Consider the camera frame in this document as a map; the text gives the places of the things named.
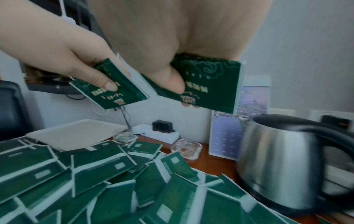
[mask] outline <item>green packet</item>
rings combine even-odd
[[[108,58],[96,64],[94,68],[113,80],[117,84],[118,90],[116,92],[107,91],[72,77],[73,81],[70,82],[70,85],[102,108],[116,108],[149,98],[142,89],[129,80]]]
[[[183,94],[159,87],[146,76],[160,96],[229,114],[237,113],[244,64],[235,61],[176,55],[171,62],[185,81]]]

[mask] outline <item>kettle lid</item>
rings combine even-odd
[[[281,130],[300,131],[308,125],[317,124],[315,121],[280,114],[262,114],[254,117],[254,122]]]

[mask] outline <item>black kettle handle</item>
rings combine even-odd
[[[354,160],[354,135],[343,129],[322,123],[303,126],[302,131],[316,134],[319,139],[325,139],[323,146],[334,146]],[[354,208],[354,189],[347,193],[330,195],[322,192],[315,203],[315,212],[343,211]]]

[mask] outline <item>fingernail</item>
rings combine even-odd
[[[113,84],[111,82],[107,82],[106,85],[104,85],[104,88],[108,91],[115,92],[118,90],[118,86],[116,84]]]

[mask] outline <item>pile of green packets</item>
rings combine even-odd
[[[0,224],[296,223],[161,147],[104,141],[61,152],[27,137],[0,142]]]

